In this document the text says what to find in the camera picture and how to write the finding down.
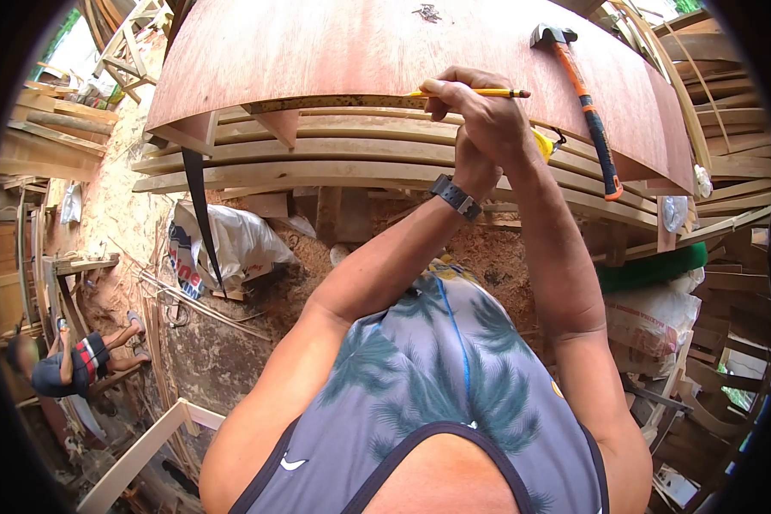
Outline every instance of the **yellow pencil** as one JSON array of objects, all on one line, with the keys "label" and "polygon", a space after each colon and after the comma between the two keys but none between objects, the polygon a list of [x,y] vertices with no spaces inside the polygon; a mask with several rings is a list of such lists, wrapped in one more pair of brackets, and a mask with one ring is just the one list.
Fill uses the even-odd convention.
[{"label": "yellow pencil", "polygon": [[[475,89],[474,92],[480,96],[504,96],[506,98],[528,98],[531,96],[531,91],[526,90]],[[436,95],[434,93],[426,93],[424,91],[412,91],[406,96],[432,98]]]}]

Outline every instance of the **black watch strap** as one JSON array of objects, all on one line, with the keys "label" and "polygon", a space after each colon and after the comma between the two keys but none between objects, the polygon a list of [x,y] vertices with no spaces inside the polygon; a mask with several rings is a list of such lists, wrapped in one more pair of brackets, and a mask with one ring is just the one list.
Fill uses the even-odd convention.
[{"label": "black watch strap", "polygon": [[483,212],[477,201],[470,197],[467,192],[453,185],[451,177],[445,174],[437,177],[429,191],[447,201],[455,211],[465,216],[468,221],[473,222]]}]

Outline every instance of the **hammer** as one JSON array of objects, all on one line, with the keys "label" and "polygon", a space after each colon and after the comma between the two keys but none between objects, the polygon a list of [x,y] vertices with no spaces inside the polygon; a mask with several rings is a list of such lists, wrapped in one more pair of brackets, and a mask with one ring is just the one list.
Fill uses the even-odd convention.
[{"label": "hammer", "polygon": [[615,201],[622,194],[622,184],[620,184],[620,180],[617,178],[617,169],[614,168],[614,159],[611,157],[611,149],[608,148],[608,139],[605,136],[603,120],[599,118],[597,108],[591,102],[591,95],[586,90],[586,82],[583,81],[583,77],[580,75],[580,70],[577,68],[574,56],[571,55],[571,50],[568,46],[571,41],[576,40],[577,33],[574,30],[561,29],[541,23],[535,29],[534,34],[531,35],[531,47],[547,48],[550,46],[553,48],[554,53],[559,57],[562,66],[565,68],[565,72],[568,73],[571,84],[574,84],[577,96],[580,97],[580,105],[583,106],[583,112],[586,113],[586,122],[591,132],[591,140],[597,149],[599,164],[603,168],[605,200]]}]

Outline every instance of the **man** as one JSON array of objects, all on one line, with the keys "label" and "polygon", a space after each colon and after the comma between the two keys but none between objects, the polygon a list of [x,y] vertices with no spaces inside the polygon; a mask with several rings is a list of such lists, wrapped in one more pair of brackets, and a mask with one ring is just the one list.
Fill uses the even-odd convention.
[{"label": "man", "polygon": [[[512,84],[463,67],[422,88],[437,95],[433,119],[450,108],[465,119],[456,188],[314,291],[206,453],[206,511],[645,511],[651,459],[608,350],[595,269],[524,103],[478,96]],[[466,195],[484,200],[503,172],[559,386],[473,275],[434,259],[467,223],[460,212],[473,215]]]},{"label": "man", "polygon": [[60,342],[55,341],[45,359],[40,359],[37,341],[28,335],[18,334],[9,340],[6,360],[17,373],[29,381],[40,396],[62,398],[63,396],[89,395],[89,386],[108,374],[108,371],[126,371],[139,363],[148,362],[149,355],[143,350],[134,351],[134,357],[113,359],[109,354],[135,334],[143,333],[140,317],[129,311],[129,326],[111,335],[98,332],[88,334],[72,349],[69,329],[65,320],[58,320]]}]

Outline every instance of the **orange hammer handle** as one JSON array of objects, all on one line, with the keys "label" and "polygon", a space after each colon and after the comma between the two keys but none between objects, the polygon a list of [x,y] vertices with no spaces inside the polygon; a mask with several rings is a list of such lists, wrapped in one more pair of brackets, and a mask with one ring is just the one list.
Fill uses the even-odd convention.
[{"label": "orange hammer handle", "polygon": [[614,167],[614,159],[608,146],[608,138],[605,136],[603,120],[599,117],[597,108],[594,107],[594,103],[591,101],[591,95],[589,95],[586,89],[586,82],[583,81],[583,77],[580,75],[580,69],[574,61],[574,56],[571,55],[568,44],[555,41],[554,53],[560,59],[565,72],[568,73],[568,78],[571,80],[571,84],[574,85],[574,90],[580,98],[580,105],[583,107],[583,113],[586,115],[586,123],[589,126],[589,132],[591,132],[591,140],[594,142],[597,150],[599,165],[603,169],[605,199],[607,201],[617,200],[622,194],[622,184],[620,184],[620,180],[617,177],[617,169]]}]

